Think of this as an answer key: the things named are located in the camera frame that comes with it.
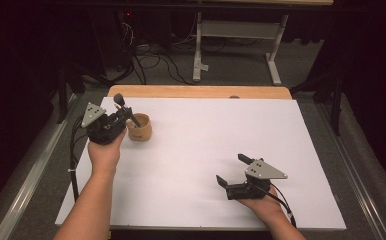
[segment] forearm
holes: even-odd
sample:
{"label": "forearm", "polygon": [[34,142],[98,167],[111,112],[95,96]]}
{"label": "forearm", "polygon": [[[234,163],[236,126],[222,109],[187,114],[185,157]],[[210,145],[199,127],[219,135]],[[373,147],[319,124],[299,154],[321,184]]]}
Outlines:
{"label": "forearm", "polygon": [[113,179],[92,174],[55,239],[108,239]]}
{"label": "forearm", "polygon": [[266,226],[271,232],[274,240],[305,239],[305,237],[303,237],[303,235],[284,216],[266,223]]}

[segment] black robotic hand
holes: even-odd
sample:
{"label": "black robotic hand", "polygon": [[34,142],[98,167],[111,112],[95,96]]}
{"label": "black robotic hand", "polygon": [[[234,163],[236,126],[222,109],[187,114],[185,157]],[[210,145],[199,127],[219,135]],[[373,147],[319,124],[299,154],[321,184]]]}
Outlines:
{"label": "black robotic hand", "polygon": [[114,96],[114,102],[118,110],[109,116],[106,114],[106,109],[92,103],[88,104],[81,127],[87,128],[90,141],[101,145],[111,143],[126,128],[125,122],[128,119],[140,127],[132,109],[125,106],[121,94],[118,93]]}
{"label": "black robotic hand", "polygon": [[238,154],[237,157],[249,165],[245,170],[245,182],[229,185],[227,181],[217,175],[217,182],[226,190],[228,200],[261,199],[270,190],[270,179],[287,178],[286,174],[265,163],[262,158],[251,159],[243,154]]}

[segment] hand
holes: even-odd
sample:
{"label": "hand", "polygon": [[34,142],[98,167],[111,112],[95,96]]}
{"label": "hand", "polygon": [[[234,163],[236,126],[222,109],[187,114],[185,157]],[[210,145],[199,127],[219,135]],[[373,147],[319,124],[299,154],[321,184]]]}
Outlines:
{"label": "hand", "polygon": [[[271,186],[269,193],[277,196],[273,186]],[[287,219],[280,203],[270,196],[265,196],[263,199],[239,199],[238,202],[250,208],[267,226],[281,219]]]}
{"label": "hand", "polygon": [[115,138],[113,142],[107,145],[100,145],[89,142],[87,149],[90,155],[93,174],[106,174],[113,176],[116,172],[116,165],[120,157],[120,146],[124,139],[127,129]]}

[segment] finger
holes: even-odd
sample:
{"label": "finger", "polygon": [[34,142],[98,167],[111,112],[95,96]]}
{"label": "finger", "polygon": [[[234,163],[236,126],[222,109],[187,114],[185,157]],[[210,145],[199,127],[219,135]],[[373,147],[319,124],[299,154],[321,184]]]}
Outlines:
{"label": "finger", "polygon": [[118,137],[115,138],[115,140],[112,142],[112,144],[115,144],[119,147],[121,145],[122,140],[125,137],[125,133],[127,132],[127,129],[125,128],[119,135]]}

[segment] white surface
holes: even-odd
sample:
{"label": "white surface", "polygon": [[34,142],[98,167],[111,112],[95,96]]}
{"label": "white surface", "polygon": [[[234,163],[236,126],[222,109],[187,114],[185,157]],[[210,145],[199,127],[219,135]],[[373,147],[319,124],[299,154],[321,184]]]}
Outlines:
{"label": "white surface", "polygon": [[[263,229],[255,215],[227,200],[216,175],[229,184],[246,178],[238,153],[264,158],[288,174],[272,180],[301,229],[346,229],[294,100],[127,98],[146,113],[148,142],[126,137],[114,183],[111,225],[152,228]],[[102,107],[114,112],[111,98]],[[86,151],[77,168],[82,189],[91,171]],[[73,206],[69,186],[56,224]]]}

